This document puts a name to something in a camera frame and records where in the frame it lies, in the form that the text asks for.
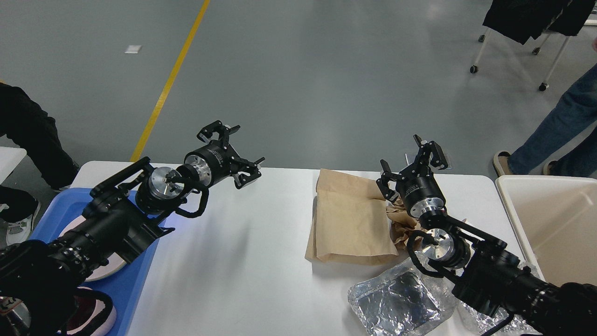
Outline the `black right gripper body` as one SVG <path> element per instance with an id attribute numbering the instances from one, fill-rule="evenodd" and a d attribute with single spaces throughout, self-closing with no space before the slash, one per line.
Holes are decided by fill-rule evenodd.
<path id="1" fill-rule="evenodd" d="M 420 218 L 427 212 L 445 208 L 445 196 L 432 176 L 399 179 L 396 190 L 410 217 Z"/>

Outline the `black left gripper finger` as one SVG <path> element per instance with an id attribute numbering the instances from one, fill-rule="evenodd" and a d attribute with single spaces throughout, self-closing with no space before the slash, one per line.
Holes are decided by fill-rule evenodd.
<path id="1" fill-rule="evenodd" d="M 200 132 L 197 134 L 197 138 L 203 143 L 209 143 L 213 135 L 216 133 L 218 134 L 216 140 L 221 142 L 221 145 L 228 145 L 230 136 L 236 133 L 240 128 L 240 125 L 230 127 L 229 125 L 223 124 L 221 121 L 216 120 L 213 123 L 201 128 Z"/>
<path id="2" fill-rule="evenodd" d="M 265 157 L 261 157 L 255 162 L 248 161 L 241 157 L 231 157 L 231 176 L 234 179 L 235 187 L 237 189 L 243 189 L 243 187 L 260 178 L 262 176 L 260 172 L 260 164 L 264 160 L 266 160 Z"/>

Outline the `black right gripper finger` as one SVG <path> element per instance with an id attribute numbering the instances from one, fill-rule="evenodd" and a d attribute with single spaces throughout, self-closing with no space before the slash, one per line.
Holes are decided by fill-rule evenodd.
<path id="1" fill-rule="evenodd" d="M 377 179 L 376 184 L 379 187 L 380 193 L 384 199 L 390 203 L 395 203 L 400 197 L 400 183 L 402 181 L 401 172 L 394 173 L 390 169 L 388 162 L 380 161 L 382 172 L 380 178 Z"/>
<path id="2" fill-rule="evenodd" d="M 404 169 L 404 175 L 407 178 L 431 178 L 434 170 L 451 168 L 451 162 L 439 144 L 433 140 L 427 142 L 420 136 L 413 136 L 413 138 L 418 147 L 418 153 L 414 161 Z"/>

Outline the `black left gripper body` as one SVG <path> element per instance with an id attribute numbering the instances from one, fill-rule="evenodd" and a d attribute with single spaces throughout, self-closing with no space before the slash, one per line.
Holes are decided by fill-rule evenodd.
<path id="1" fill-rule="evenodd" d="M 211 187 L 232 176 L 236 187 L 241 187 L 240 159 L 232 145 L 222 140 L 211 140 L 186 155 L 185 178 Z"/>

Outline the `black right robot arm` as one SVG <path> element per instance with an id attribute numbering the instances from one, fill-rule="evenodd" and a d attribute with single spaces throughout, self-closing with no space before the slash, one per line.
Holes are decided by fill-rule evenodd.
<path id="1" fill-rule="evenodd" d="M 448 215 L 446 199 L 432 168 L 448 168 L 442 148 L 414 135 L 418 153 L 400 172 L 380 160 L 376 183 L 383 198 L 401 200 L 421 229 L 406 242 L 409 258 L 422 274 L 448 279 L 452 294 L 478 313 L 494 317 L 499 308 L 506 319 L 486 332 L 493 335 L 519 315 L 544 336 L 594 336 L 596 287 L 569 282 L 560 287 L 541 280 L 506 242 Z"/>

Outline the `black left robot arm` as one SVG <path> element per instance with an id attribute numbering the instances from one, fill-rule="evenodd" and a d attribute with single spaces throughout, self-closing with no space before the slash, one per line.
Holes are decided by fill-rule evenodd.
<path id="1" fill-rule="evenodd" d="M 177 168 L 154 167 L 149 157 L 102 181 L 90 191 L 81 224 L 50 243 L 30 239 L 1 250 L 2 315 L 23 306 L 26 323 L 8 318 L 2 332 L 11 336 L 68 334 L 78 297 L 96 291 L 81 284 L 113 254 L 131 264 L 153 242 L 173 231 L 160 224 L 172 213 L 186 218 L 205 212 L 209 189 L 233 177 L 242 189 L 262 175 L 260 164 L 243 159 L 229 142 L 240 126 L 217 120 L 201 129 L 204 146 L 188 153 Z"/>

